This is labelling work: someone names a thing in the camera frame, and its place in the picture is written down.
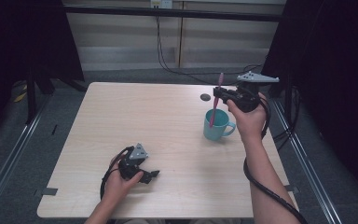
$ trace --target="dark floor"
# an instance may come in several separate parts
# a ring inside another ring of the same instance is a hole
[[[216,72],[216,69],[188,69],[187,72]],[[224,69],[219,72],[239,71]],[[215,83],[218,75],[194,75],[201,80]],[[225,76],[231,83],[236,76]],[[170,74],[162,69],[88,72],[88,86],[93,81],[203,84],[189,76]],[[32,137],[22,151],[4,190],[0,194],[0,223],[83,223],[84,219],[42,219],[36,214],[40,197],[34,195],[44,188],[60,156],[65,139],[71,129],[84,92],[76,91],[59,80],[53,80],[56,91],[51,96],[38,94],[38,105],[46,100]],[[13,89],[14,99],[21,87]],[[283,131],[277,112],[272,110],[270,130],[272,135]],[[0,125],[0,169],[15,146],[27,118],[26,99],[20,103],[7,104]],[[322,180],[327,195],[331,198],[341,223],[358,223],[358,183],[337,160],[333,151],[319,135],[311,115],[301,106],[296,133],[306,149],[317,175]],[[314,190],[307,179],[290,142],[280,151],[282,163],[289,181],[298,189],[295,194],[300,212],[309,223],[329,223]]]

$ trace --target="gray metal part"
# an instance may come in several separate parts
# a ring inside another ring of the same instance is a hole
[[[130,160],[146,159],[148,157],[147,152],[141,144],[137,144],[130,154]]]
[[[237,80],[246,82],[279,82],[278,77],[266,77],[253,72],[248,72],[244,75],[240,75],[237,77]]]

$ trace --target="wooden table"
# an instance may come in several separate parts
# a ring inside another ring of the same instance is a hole
[[[202,101],[203,93],[211,101]],[[204,116],[212,107],[213,86],[92,83],[48,182],[57,194],[43,196],[37,214],[88,217],[100,201],[111,159],[141,143],[149,154],[141,168],[160,173],[131,189],[114,218],[252,217],[238,131],[218,142],[203,136]],[[227,111],[222,101],[218,108]],[[264,145],[288,185],[269,132]]]

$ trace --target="black curtain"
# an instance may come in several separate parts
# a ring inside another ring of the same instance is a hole
[[[12,85],[30,69],[48,78],[84,80],[65,12],[35,4],[62,6],[60,0],[0,1],[0,114]]]
[[[301,14],[307,19],[296,20]],[[358,1],[288,0],[283,16],[262,71],[282,80],[270,93],[298,86],[325,141],[358,180]]]

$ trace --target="cord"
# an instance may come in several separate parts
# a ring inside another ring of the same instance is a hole
[[[299,115],[299,110],[300,110],[300,104],[301,104],[301,98],[300,95],[298,94],[298,90],[296,87],[294,87],[295,89],[295,96],[293,98],[293,104],[295,105],[296,108],[296,112],[295,112],[295,118],[294,120],[291,120],[291,126],[287,129],[285,129],[282,133],[277,134],[276,136],[273,137],[274,142],[280,141],[282,140],[285,136],[286,139],[283,141],[283,143],[278,147],[278,151],[281,151],[281,149],[283,148],[283,146],[287,143],[287,141],[292,137],[293,132],[295,131],[295,127],[298,121],[298,115]]]
[[[198,77],[194,77],[197,75],[220,75],[220,72],[212,72],[212,73],[183,73],[183,72],[177,72],[173,71],[165,62],[164,55],[162,53],[162,44],[161,44],[161,35],[160,35],[160,29],[159,29],[159,16],[156,16],[156,23],[157,23],[157,34],[158,34],[158,63],[159,65],[167,72],[170,72],[172,74],[176,74],[179,76],[187,76],[191,77],[193,79],[196,79],[199,82],[208,84],[208,85],[215,85],[215,83],[208,82],[206,80],[200,79]],[[243,71],[241,72],[232,72],[232,73],[225,73],[225,75],[243,75],[243,73],[252,71],[256,69],[257,67],[263,66],[263,64],[249,64],[243,68]],[[223,83],[223,86],[231,86],[237,84],[239,81],[235,81],[232,83]]]
[[[124,152],[129,151],[131,148],[130,147],[126,147],[123,150],[120,151],[120,153],[118,153],[115,158],[113,159],[112,163],[110,163],[109,168],[107,169],[105,175],[103,176],[103,182],[101,183],[101,188],[100,188],[100,197],[101,199],[103,198],[104,195],[104,187],[106,185],[106,181],[109,178],[109,176],[116,170],[119,169],[114,169],[111,170],[112,167],[116,164],[116,162],[118,162],[118,160],[120,160],[121,155],[123,155]]]
[[[265,123],[263,131],[261,133],[261,136],[263,138],[266,135],[267,128],[269,127],[269,121],[270,121],[271,114],[269,111],[269,102],[266,99],[259,97],[259,103],[263,106],[264,110],[266,111],[266,123]],[[300,221],[300,223],[302,223],[302,224],[308,223],[307,220],[290,203],[288,203],[281,196],[279,196],[278,194],[276,194],[272,190],[266,188],[264,185],[262,185],[261,183],[259,183],[258,181],[255,180],[255,178],[249,172],[249,167],[246,162],[246,158],[243,162],[243,172],[245,173],[246,177],[248,178],[248,180],[251,183],[253,183],[258,189],[260,189],[261,191],[266,193],[270,198],[275,200],[277,203],[282,205],[285,209],[287,209],[293,216],[295,216],[298,219],[298,221]]]
[[[245,161],[243,162],[243,172],[245,173],[246,177],[249,179],[250,182],[252,182],[258,189],[260,189],[261,191],[266,193],[270,198],[272,198],[277,203],[279,203],[284,208],[286,208],[293,216],[295,216],[298,219],[298,221],[300,223],[302,223],[302,224],[308,223],[307,220],[290,203],[288,203],[285,199],[281,198],[281,196],[279,196],[272,190],[270,190],[270,189],[266,188],[264,185],[260,184],[258,181],[256,181],[252,177],[252,175],[249,172],[249,167],[246,162],[246,158],[245,158]]]

